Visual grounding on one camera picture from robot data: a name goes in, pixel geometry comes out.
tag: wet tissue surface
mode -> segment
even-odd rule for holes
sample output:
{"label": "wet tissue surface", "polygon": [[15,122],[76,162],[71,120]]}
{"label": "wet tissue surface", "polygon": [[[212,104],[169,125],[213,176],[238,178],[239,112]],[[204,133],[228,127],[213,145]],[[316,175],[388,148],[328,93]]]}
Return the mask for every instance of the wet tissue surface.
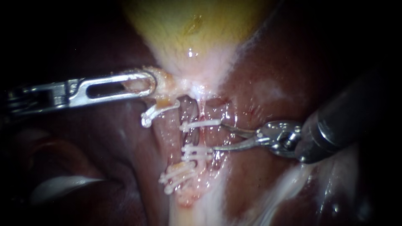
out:
{"label": "wet tissue surface", "polygon": [[[373,175],[385,168],[373,158],[384,146],[369,142],[371,135],[315,165],[264,148],[210,150],[242,140],[220,122],[245,129],[280,119],[303,122],[379,59],[382,47],[368,50],[358,42],[381,42],[368,35],[369,13],[355,19],[357,6],[329,5],[69,2],[46,12],[32,6],[42,12],[32,22],[24,6],[24,32],[39,35],[26,37],[12,56],[35,73],[2,88],[133,68],[153,72],[158,87],[141,100],[37,116],[2,131],[6,219],[44,225],[377,223],[384,179]],[[150,109],[162,112],[144,126]]]}

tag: yellow fat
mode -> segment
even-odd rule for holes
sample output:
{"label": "yellow fat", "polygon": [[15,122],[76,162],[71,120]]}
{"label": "yellow fat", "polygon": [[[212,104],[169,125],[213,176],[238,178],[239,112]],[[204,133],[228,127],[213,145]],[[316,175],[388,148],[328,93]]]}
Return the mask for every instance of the yellow fat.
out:
{"label": "yellow fat", "polygon": [[202,57],[249,39],[276,0],[123,0],[123,9],[160,64]]}

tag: metal instrument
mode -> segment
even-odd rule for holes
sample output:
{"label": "metal instrument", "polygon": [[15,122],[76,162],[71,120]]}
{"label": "metal instrument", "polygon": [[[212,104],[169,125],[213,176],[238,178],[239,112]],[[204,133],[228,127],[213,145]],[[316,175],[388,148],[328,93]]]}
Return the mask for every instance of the metal instrument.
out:
{"label": "metal instrument", "polygon": [[263,146],[275,155],[285,158],[294,158],[294,149],[300,140],[302,128],[300,122],[291,120],[268,122],[256,130],[245,130],[226,124],[221,126],[246,140],[232,145],[215,146],[212,150],[237,152]]}
{"label": "metal instrument", "polygon": [[[121,84],[127,81],[139,81],[143,88],[136,92],[128,92]],[[9,119],[19,118],[114,100],[141,98],[152,94],[155,88],[155,77],[144,70],[17,87],[5,92],[2,112]]]}

